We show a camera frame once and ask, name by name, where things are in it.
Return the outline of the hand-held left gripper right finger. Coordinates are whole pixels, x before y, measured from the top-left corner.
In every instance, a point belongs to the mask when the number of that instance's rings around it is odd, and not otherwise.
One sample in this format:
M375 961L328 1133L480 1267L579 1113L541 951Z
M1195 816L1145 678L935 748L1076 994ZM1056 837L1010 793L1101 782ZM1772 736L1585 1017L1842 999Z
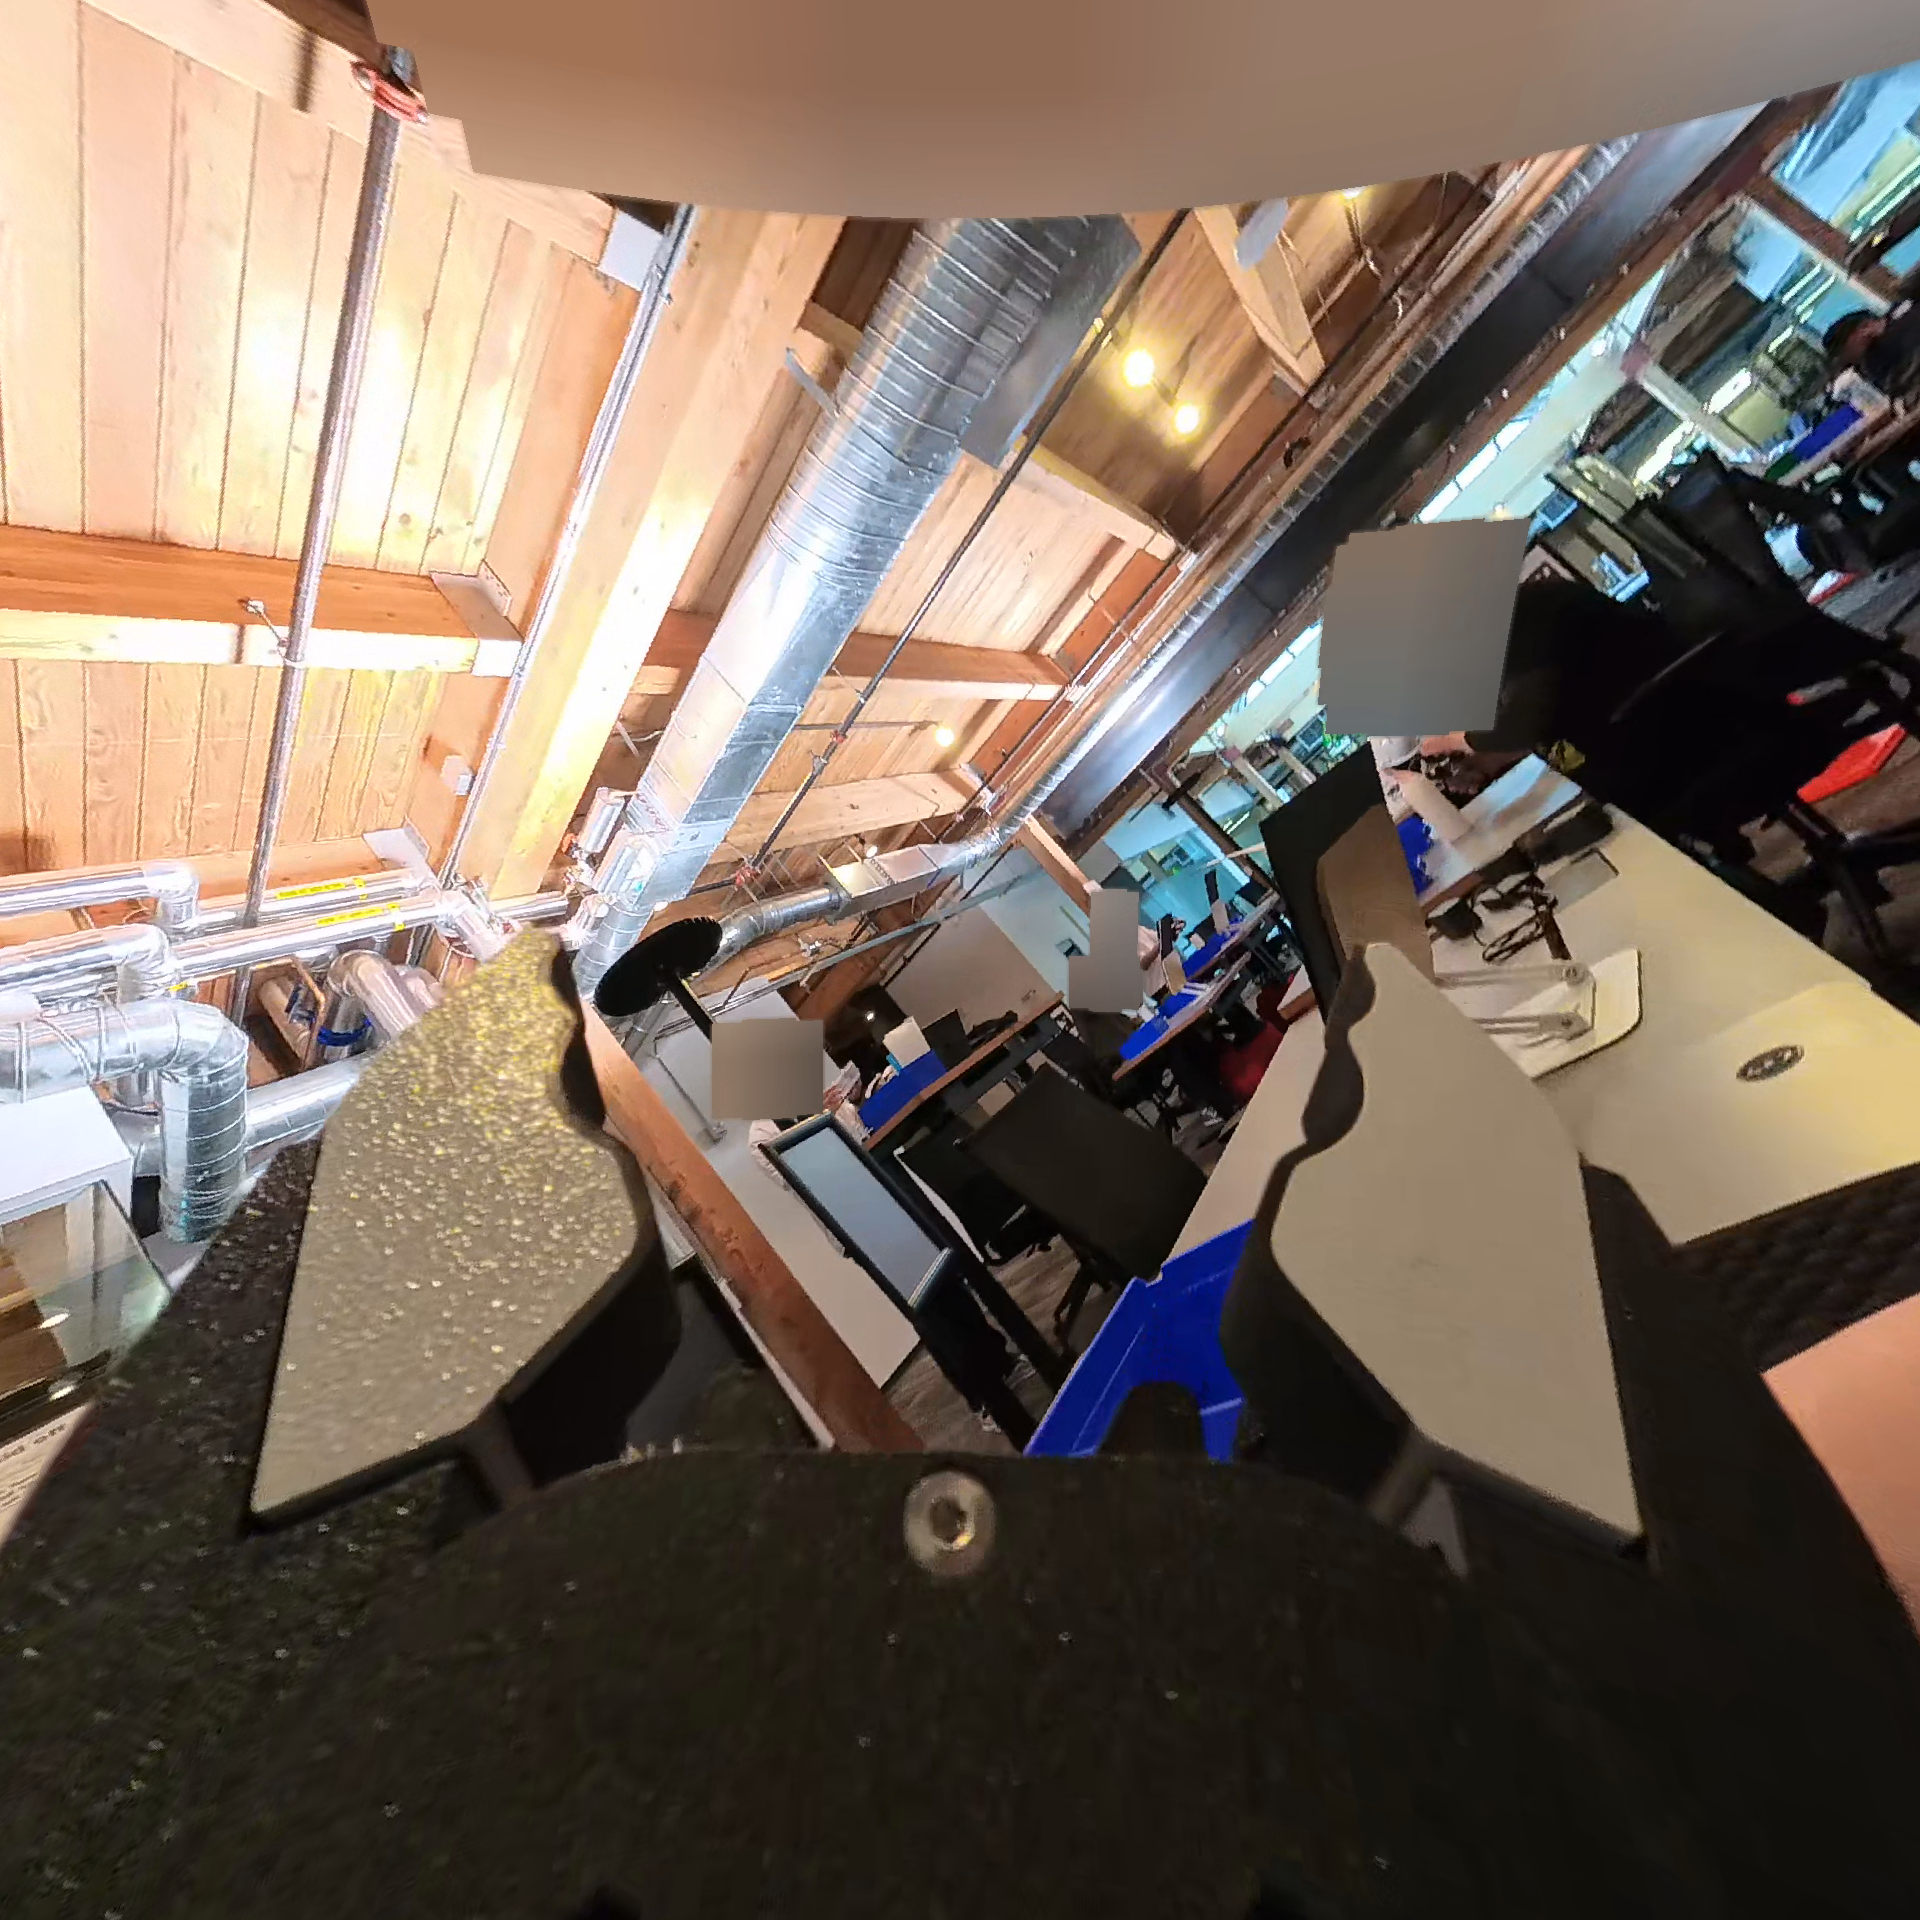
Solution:
M1581 1156L1399 948L1343 969L1220 1340L1264 1462L1409 1541L1457 1548L1465 1492L1645 1529Z

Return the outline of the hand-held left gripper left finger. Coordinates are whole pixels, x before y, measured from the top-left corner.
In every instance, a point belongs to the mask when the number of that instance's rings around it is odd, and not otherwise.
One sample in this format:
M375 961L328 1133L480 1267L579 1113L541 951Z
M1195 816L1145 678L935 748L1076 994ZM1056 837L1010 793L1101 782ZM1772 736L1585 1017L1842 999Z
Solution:
M381 1047L325 1130L254 1515L447 1462L499 1505L606 1466L680 1334L574 967L521 933Z

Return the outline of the blue plastic bin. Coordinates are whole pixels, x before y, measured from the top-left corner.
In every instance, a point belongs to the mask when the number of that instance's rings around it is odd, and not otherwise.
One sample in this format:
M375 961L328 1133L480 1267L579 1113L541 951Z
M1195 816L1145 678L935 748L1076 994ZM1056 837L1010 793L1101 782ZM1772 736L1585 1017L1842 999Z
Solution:
M1049 1405L1023 1456L1093 1456L1137 1388L1176 1384L1200 1408L1204 1452L1213 1460L1233 1460L1243 1390L1222 1351L1220 1320L1251 1231L1246 1218L1171 1257L1155 1279L1130 1280Z

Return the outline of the person's right forearm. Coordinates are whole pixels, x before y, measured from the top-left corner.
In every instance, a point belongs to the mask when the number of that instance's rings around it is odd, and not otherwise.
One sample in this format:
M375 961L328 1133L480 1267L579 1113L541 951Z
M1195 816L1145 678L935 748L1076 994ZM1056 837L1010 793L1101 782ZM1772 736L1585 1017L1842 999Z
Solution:
M1919 1300L1834 1331L1766 1380L1919 1620Z

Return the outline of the silver insulated pipes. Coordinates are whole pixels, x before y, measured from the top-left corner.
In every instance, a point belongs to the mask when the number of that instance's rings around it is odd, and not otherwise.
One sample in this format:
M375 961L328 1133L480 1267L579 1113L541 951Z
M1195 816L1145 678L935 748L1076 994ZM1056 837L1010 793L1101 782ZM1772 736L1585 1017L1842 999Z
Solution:
M191 940L163 985L342 948L416 927L460 927L473 901L422 890L377 905L312 918L228 927ZM2 1027L2 1099L23 1106L83 1092L126 1073L152 1073L160 1092L160 1191L164 1228L207 1240L233 1212L250 1159L250 1037L215 1006L171 992L91 1004Z

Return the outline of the black round lamp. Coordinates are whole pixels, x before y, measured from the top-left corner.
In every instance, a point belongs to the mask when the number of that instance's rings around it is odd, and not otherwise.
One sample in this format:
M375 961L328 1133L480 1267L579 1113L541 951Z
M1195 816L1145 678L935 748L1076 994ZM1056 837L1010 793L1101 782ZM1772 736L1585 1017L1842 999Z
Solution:
M717 918L677 918L646 933L599 979L593 1006L606 1020L630 1020L665 1001L677 1004L707 1039L712 1020L690 979L717 961L723 925Z

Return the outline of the black mesh wrist rest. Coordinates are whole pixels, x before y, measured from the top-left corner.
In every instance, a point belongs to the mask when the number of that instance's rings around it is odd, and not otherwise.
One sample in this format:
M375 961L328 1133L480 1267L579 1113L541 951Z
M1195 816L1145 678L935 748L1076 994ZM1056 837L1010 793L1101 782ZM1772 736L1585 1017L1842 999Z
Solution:
M1676 1258L1769 1371L1919 1294L1919 1167L1678 1242Z

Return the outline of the tall black chair back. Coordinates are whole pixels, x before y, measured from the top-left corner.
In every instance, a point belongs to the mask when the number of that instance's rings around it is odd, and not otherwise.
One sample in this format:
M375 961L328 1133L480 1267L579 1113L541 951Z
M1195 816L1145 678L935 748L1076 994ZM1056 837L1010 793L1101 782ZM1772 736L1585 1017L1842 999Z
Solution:
M1068 1240L1076 1270L1053 1319L1063 1348L1095 1284L1162 1272L1208 1182L1172 1141L1051 1066L959 1148Z

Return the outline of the black office chair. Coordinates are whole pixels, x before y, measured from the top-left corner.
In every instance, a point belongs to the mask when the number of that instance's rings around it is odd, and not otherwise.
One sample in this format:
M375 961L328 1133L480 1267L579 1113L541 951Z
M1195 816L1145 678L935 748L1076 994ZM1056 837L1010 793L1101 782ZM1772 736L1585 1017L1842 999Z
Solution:
M1620 530L1645 593L1526 582L1499 716L1470 748L1540 757L1811 939L1839 903L1872 976L1915 976L1881 917L1915 820L1850 834L1806 797L1872 735L1915 739L1915 657L1811 606L1761 533L1716 540L1651 499Z

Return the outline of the steel ceiling pipe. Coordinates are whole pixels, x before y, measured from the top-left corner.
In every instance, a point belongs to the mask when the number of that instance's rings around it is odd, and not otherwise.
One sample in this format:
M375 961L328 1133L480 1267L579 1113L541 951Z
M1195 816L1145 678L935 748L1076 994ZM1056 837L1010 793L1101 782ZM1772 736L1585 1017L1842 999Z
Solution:
M413 50L387 44L375 65L359 62L356 74L364 82L374 103L371 133L348 247L342 309L333 335L325 418L303 552L294 582L294 607L281 645L283 671L262 777L250 888L236 920L241 930L254 930L262 923L281 826L294 788L294 759L305 713L306 648L321 610L325 570L333 552L333 526L347 474L348 438L364 386L374 302L394 222L402 130L425 112L417 82L420 68Z

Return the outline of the wooden post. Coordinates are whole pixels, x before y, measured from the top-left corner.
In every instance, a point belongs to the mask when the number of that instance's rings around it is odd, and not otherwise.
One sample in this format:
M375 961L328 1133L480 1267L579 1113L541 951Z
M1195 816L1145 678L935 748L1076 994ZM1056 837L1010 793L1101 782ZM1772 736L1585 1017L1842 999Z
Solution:
M822 1441L851 1454L921 1454L921 1435L860 1365L588 1001L581 1004L581 1030L606 1130L659 1188L776 1379Z

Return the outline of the silver ventilation duct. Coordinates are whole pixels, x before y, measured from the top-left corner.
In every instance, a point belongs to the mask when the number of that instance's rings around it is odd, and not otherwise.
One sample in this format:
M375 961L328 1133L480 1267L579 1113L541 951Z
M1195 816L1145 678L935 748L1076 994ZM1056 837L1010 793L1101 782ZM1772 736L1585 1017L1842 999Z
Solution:
M1140 253L1115 213L912 232L626 803L581 994L689 894L962 452L1010 446Z

